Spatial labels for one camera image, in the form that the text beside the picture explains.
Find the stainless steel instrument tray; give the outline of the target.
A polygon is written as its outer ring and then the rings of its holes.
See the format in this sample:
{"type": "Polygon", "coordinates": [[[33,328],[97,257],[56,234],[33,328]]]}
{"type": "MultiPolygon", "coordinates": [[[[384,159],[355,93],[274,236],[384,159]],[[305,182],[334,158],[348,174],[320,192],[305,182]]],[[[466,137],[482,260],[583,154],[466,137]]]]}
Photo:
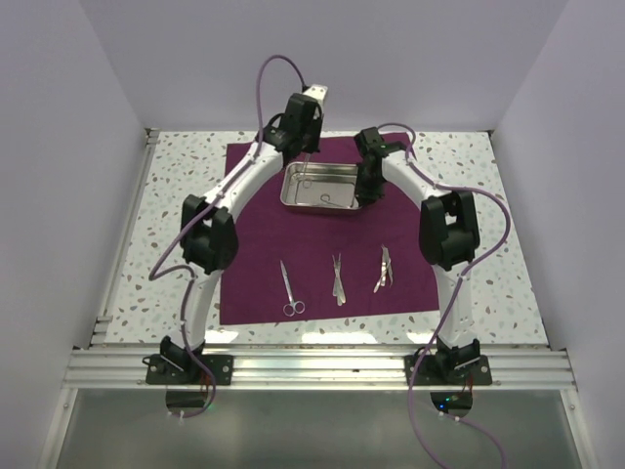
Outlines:
{"type": "Polygon", "coordinates": [[[352,214],[360,209],[355,195],[357,168],[355,164],[310,163],[309,176],[312,186],[301,185],[303,161],[290,163],[284,172],[280,201],[289,210],[305,214],[352,214]],[[339,209],[323,204],[319,198],[328,193],[334,201],[342,201],[351,207],[339,209]]]}

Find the purple surgical cloth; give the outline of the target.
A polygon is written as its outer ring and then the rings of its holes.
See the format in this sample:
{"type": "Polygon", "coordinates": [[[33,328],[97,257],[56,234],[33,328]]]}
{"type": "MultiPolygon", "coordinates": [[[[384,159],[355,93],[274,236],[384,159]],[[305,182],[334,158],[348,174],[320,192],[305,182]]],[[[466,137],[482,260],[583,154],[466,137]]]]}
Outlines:
{"type": "Polygon", "coordinates": [[[419,250],[420,213],[397,187],[352,214],[305,214],[280,201],[283,174],[263,185],[235,222],[239,249],[221,277],[222,325],[282,322],[287,295],[283,261],[302,320],[431,312],[438,309],[433,268],[419,250]],[[373,288],[382,245],[390,250],[394,282],[373,288]]]}

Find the steel surgical scissors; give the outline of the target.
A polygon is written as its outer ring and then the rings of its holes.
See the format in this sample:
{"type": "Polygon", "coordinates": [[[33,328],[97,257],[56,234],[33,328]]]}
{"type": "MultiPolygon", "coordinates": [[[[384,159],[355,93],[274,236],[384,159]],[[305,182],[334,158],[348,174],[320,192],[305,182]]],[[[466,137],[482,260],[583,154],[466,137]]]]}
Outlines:
{"type": "Polygon", "coordinates": [[[280,261],[280,269],[282,279],[287,295],[287,303],[283,306],[282,310],[285,316],[292,318],[301,315],[306,310],[306,305],[301,300],[296,300],[292,291],[289,275],[286,266],[283,261],[280,261]]]}

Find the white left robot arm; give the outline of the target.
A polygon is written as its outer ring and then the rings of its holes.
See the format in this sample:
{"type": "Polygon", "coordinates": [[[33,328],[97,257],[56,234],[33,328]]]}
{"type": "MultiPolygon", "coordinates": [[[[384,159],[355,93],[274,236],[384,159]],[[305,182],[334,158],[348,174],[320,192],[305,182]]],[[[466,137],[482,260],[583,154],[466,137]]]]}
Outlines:
{"type": "Polygon", "coordinates": [[[214,189],[188,196],[182,208],[183,267],[190,273],[183,296],[180,328],[162,339],[160,356],[181,383],[196,381],[203,370],[208,308],[224,270],[239,247],[235,222],[256,192],[302,153],[319,151],[328,88],[313,84],[291,95],[277,125],[269,123],[249,150],[214,189]]]}

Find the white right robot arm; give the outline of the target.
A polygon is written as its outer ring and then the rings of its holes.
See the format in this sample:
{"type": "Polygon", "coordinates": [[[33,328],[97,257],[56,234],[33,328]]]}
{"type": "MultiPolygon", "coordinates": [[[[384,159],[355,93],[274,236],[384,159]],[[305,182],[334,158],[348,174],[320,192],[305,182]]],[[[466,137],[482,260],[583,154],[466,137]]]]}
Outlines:
{"type": "Polygon", "coordinates": [[[358,132],[354,142],[362,158],[355,186],[358,203],[375,203],[391,183],[419,208],[419,249],[434,269],[441,321],[436,353],[424,357],[419,371],[457,383],[480,358],[468,275],[463,272],[475,260],[480,243],[474,197],[435,182],[417,167],[411,146],[385,139],[375,127],[358,132]]]}

